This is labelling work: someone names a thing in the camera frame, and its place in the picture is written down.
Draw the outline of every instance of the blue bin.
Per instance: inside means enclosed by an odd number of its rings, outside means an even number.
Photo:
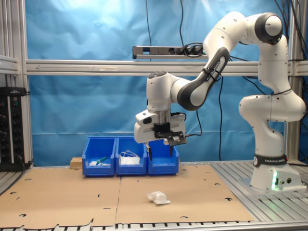
[[[120,165],[120,154],[130,150],[140,157],[139,165]],[[145,175],[147,170],[147,153],[143,143],[135,142],[132,136],[118,137],[116,140],[115,172],[118,176]]]
[[[82,154],[82,174],[86,177],[113,176],[115,174],[116,137],[90,136]],[[102,163],[109,166],[89,166],[91,161],[97,161],[107,156]]]
[[[169,152],[169,145],[164,145],[164,140],[152,141],[149,143],[152,149],[152,160],[148,154],[149,175],[175,175],[179,172],[179,152],[173,147],[172,157]]]

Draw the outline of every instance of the white cloth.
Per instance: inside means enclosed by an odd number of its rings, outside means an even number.
[[[153,201],[157,205],[169,204],[171,202],[167,200],[167,196],[160,191],[147,193],[147,196],[151,201]]]

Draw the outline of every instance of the cardboard sheet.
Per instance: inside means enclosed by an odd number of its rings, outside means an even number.
[[[84,178],[82,170],[33,169],[0,196],[0,228],[114,225],[119,187],[120,178]]]
[[[155,205],[146,194],[171,201]],[[181,166],[177,176],[122,177],[116,223],[251,221],[252,216],[211,166]]]

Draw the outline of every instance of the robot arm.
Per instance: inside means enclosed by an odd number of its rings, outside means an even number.
[[[203,42],[209,60],[193,81],[165,71],[150,74],[148,108],[136,115],[134,138],[146,144],[150,158],[149,141],[164,139],[164,144],[170,145],[170,154],[174,145],[186,143],[184,115],[172,115],[171,104],[178,103],[189,111],[200,108],[238,42],[258,46],[258,80],[274,91],[271,95],[244,97],[239,103],[240,114],[251,125],[256,139],[250,185],[265,192],[306,190],[299,173],[286,162],[282,134],[269,126],[269,121],[298,121],[306,111],[304,101],[290,87],[287,41],[281,20],[273,13],[245,18],[231,12],[221,19]]]
[[[171,115],[172,103],[189,111],[199,109],[208,92],[226,66],[229,53],[238,42],[243,44],[275,44],[282,37],[280,18],[272,13],[245,18],[231,12],[209,32],[203,48],[209,60],[199,76],[192,80],[158,71],[147,79],[147,110],[136,115],[134,138],[147,143],[165,138],[170,146],[186,143],[184,115]]]

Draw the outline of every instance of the aluminum frame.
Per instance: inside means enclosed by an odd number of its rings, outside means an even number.
[[[25,0],[0,0],[0,86],[22,87],[29,91],[28,77],[26,75],[25,13]],[[29,96],[21,98],[21,106],[24,161],[27,163],[33,159]]]
[[[295,12],[297,15],[297,20],[301,21],[300,29],[305,39],[306,35],[306,23],[307,23],[307,9],[308,4],[306,0],[292,0]],[[293,11],[290,12],[290,37],[289,37],[289,60],[300,59],[302,56],[301,51],[301,40],[297,35],[297,30],[294,21]],[[302,79],[297,76],[302,76],[303,72],[298,72],[298,67],[300,68],[302,61],[299,63],[291,62],[291,77],[290,85],[293,91],[302,97]],[[298,151],[299,151],[299,136],[300,136],[300,122],[291,122],[286,123],[284,126],[284,144],[285,144],[285,154],[289,160],[298,160]]]
[[[307,2],[299,0],[302,5],[302,32],[305,35]],[[298,3],[293,0],[299,12]],[[147,76],[158,69],[165,69],[177,76],[196,76],[204,67],[203,62],[134,62],[134,61],[79,61],[79,60],[28,60],[26,48],[25,0],[0,0],[0,86],[24,87],[28,90],[27,75],[61,75],[61,76]],[[299,41],[295,22],[291,12],[291,33],[289,57],[300,56]],[[291,62],[289,76],[294,91],[301,95],[301,82],[295,76],[308,73],[307,61]],[[224,76],[256,76],[257,62],[230,62]],[[32,139],[29,96],[22,98],[24,125],[25,157],[32,159]],[[298,158],[299,123],[285,126],[285,151],[289,159]]]

